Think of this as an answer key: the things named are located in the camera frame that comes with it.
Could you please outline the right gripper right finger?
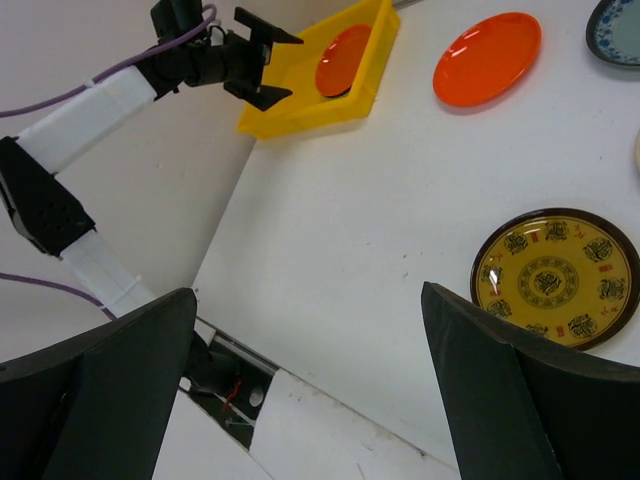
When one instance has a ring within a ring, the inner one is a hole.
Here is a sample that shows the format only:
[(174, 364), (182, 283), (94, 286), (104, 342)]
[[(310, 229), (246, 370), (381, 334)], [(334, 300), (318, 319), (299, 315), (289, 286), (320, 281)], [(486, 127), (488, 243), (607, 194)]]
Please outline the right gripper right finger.
[(561, 346), (436, 283), (421, 307), (462, 478), (638, 478), (637, 367)]

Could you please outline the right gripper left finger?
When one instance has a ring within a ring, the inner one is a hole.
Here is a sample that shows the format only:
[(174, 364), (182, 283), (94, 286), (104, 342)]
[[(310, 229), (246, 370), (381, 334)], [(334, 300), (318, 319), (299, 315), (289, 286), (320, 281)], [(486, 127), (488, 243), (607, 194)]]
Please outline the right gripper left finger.
[(2, 478), (151, 478), (195, 314), (181, 288), (2, 363)]

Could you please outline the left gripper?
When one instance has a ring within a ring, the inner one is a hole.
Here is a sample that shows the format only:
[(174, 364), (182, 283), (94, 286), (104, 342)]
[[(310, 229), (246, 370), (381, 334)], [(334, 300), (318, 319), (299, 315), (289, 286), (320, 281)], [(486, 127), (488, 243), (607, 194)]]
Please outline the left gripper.
[(303, 44), (304, 40), (236, 7), (234, 20), (249, 28), (249, 39), (228, 32), (220, 45), (189, 47), (189, 87), (223, 84), (225, 89), (260, 111), (267, 111), (291, 96), (286, 88), (262, 85), (274, 43)]

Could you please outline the orange plate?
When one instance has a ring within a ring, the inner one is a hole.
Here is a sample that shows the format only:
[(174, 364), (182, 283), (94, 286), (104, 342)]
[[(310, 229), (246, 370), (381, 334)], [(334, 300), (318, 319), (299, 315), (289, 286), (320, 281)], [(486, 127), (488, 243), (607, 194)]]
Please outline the orange plate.
[(324, 50), (315, 72), (315, 86), (323, 97), (336, 98), (350, 91), (371, 31), (369, 25), (353, 25)]
[(440, 57), (432, 78), (438, 100), (459, 108), (490, 102), (524, 78), (542, 44), (538, 20), (524, 12), (489, 17), (462, 33)]

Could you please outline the yellow brown plate front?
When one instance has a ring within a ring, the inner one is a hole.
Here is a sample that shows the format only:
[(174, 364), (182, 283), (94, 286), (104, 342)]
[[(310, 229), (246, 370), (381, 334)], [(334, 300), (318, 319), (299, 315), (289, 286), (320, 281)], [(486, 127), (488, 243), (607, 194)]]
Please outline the yellow brown plate front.
[(484, 242), (470, 294), (496, 317), (585, 351), (615, 336), (636, 312), (639, 253), (622, 230), (590, 212), (532, 211)]

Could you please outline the blue patterned plate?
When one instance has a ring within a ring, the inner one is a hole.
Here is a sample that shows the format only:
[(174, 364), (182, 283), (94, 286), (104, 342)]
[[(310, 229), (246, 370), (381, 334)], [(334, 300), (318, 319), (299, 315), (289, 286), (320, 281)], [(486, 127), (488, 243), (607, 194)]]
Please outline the blue patterned plate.
[(603, 0), (586, 27), (586, 44), (599, 60), (624, 68), (639, 67), (639, 2)]

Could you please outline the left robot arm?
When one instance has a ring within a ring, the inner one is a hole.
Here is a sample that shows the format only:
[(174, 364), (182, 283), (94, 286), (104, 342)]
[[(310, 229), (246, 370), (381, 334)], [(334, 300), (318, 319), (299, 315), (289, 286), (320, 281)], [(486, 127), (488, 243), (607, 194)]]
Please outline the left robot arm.
[[(155, 42), (148, 1), (5, 1), (1, 106), (62, 94)], [(192, 284), (253, 149), (219, 86), (154, 103), (60, 177), (153, 292)]]

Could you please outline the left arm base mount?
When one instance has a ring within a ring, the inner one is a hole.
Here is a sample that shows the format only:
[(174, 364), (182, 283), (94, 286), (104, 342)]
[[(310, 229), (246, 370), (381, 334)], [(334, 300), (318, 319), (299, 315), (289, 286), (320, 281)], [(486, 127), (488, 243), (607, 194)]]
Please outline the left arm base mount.
[(192, 337), (183, 392), (242, 447), (249, 448), (273, 377), (273, 362), (230, 336)]

